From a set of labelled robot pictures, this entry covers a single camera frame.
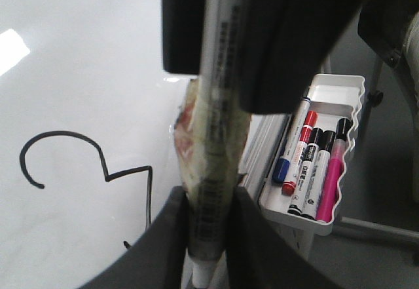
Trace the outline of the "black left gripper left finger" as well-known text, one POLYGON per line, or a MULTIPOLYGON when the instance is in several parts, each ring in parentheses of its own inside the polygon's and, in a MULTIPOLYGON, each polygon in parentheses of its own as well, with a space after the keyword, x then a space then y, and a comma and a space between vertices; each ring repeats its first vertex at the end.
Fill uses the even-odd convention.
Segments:
POLYGON ((203 262, 226 253, 231 288, 339 287, 273 230, 245 188, 234 190, 221 228, 219 240, 194 238, 187 196, 175 186, 150 228, 83 288, 179 288, 186 250, 203 262))

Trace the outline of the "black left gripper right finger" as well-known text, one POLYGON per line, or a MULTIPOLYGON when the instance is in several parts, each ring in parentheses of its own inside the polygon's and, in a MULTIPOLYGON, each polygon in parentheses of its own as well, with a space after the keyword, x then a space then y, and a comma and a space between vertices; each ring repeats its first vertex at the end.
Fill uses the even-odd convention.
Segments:
MULTIPOLYGON (((240 105, 255 114, 289 113, 363 0, 231 0, 243 18, 235 28, 240 105)), ((204 32, 221 19, 221 0, 162 0, 163 68, 203 74, 213 46, 204 32)))

